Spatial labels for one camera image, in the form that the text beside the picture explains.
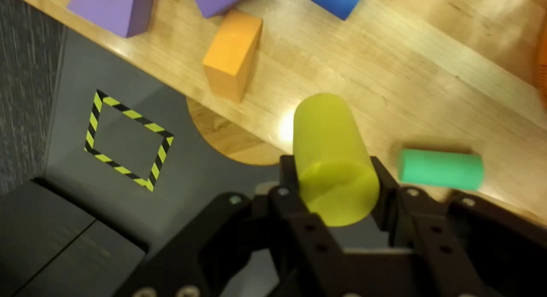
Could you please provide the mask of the orange rectangular foam block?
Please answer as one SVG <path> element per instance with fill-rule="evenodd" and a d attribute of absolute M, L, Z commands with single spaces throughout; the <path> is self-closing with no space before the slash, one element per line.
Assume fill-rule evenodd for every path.
<path fill-rule="evenodd" d="M 262 18 L 238 9 L 226 14 L 203 58 L 205 76 L 213 94 L 236 103 L 242 101 L 262 25 Z"/>

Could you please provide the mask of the green cylindrical foam block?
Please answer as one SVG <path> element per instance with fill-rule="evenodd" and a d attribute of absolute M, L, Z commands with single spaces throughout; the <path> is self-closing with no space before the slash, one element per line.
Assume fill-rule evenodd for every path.
<path fill-rule="evenodd" d="M 485 166 L 475 154 L 403 149 L 398 177 L 403 183 L 476 191 L 484 182 Z"/>

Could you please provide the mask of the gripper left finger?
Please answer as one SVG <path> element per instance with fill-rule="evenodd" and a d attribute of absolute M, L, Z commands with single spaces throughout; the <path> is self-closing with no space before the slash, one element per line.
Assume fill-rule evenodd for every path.
<path fill-rule="evenodd" d="M 141 263 L 113 297 L 220 297 L 252 254 L 269 250 L 279 283 L 267 297 L 336 297 L 327 264 L 346 268 L 340 246 L 299 198 L 295 159 L 280 157 L 279 186 L 248 198 L 214 198 L 152 258 Z"/>

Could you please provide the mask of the yellow black hazard tape square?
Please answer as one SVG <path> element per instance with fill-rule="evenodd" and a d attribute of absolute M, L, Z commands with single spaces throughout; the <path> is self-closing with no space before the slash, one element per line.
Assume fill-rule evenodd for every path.
<path fill-rule="evenodd" d="M 162 137 L 162 143 L 159 146 L 156 159 L 152 164 L 152 168 L 149 172 L 149 176 L 142 178 L 137 176 L 135 173 L 131 172 L 124 166 L 121 166 L 119 163 L 115 162 L 113 159 L 107 155 L 100 153 L 98 150 L 94 149 L 94 138 L 98 129 L 98 121 L 100 119 L 100 114 L 105 106 L 110 106 L 115 110 L 121 112 L 125 116 L 131 118 L 132 120 L 137 121 L 142 124 L 146 129 L 152 131 Z M 139 114 L 137 111 L 125 106 L 118 100 L 115 100 L 113 97 L 108 96 L 106 93 L 96 90 L 92 103 L 92 110 L 90 112 L 90 118 L 88 123 L 88 129 L 85 137 L 84 151 L 90 153 L 94 158 L 98 159 L 100 162 L 105 163 L 106 165 L 112 167 L 116 172 L 121 173 L 123 176 L 130 178 L 133 182 L 139 184 L 143 188 L 146 188 L 150 192 L 153 192 L 156 188 L 156 182 L 159 179 L 160 172 L 167 158 L 168 152 L 172 143 L 174 141 L 173 133 L 164 129 L 157 123 L 152 122 L 151 120 L 145 118 L 143 115 Z"/>

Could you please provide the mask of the yellow cylindrical foam block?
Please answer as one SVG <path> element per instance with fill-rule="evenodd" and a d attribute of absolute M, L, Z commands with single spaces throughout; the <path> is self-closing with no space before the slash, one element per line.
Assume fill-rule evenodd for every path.
<path fill-rule="evenodd" d="M 379 178 L 342 97 L 318 93 L 297 106 L 293 155 L 300 197 L 327 226 L 352 225 L 371 213 Z"/>

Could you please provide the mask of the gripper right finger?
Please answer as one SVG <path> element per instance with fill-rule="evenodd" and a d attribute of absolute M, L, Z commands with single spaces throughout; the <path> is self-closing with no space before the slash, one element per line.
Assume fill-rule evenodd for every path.
<path fill-rule="evenodd" d="M 371 297 L 547 297 L 547 229 L 453 190 L 400 186 L 377 157 L 372 212 L 394 252 L 370 256 Z"/>

